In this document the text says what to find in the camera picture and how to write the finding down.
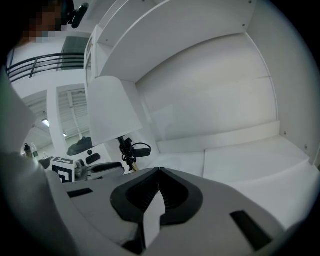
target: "black headphones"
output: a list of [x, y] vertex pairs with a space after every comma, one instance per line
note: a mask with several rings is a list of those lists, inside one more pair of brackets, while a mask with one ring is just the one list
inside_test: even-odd
[[75, 4], [73, 0], [62, 1], [62, 25], [71, 24], [73, 29], [79, 27], [80, 22], [85, 16], [89, 8], [88, 3], [84, 3], [80, 6], [79, 10], [75, 10]]

